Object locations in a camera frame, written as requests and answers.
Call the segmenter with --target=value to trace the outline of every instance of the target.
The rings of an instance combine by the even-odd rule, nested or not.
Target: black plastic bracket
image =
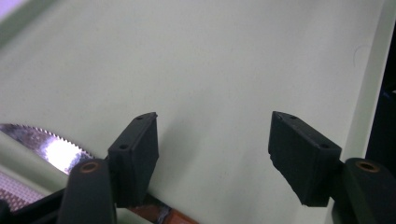
[[[146,196],[159,158],[156,118],[156,113],[135,118],[108,150],[117,207],[137,206]]]
[[[341,148],[297,117],[273,112],[268,151],[300,202],[326,206]]]
[[[334,223],[396,223],[396,179],[379,163],[339,161],[341,148],[297,117],[274,112],[269,153],[300,202],[335,200]]]

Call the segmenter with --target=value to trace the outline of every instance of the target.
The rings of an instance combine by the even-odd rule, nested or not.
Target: metal blade
[[[82,148],[43,129],[18,124],[0,124],[0,131],[67,175],[76,164],[94,158]]]

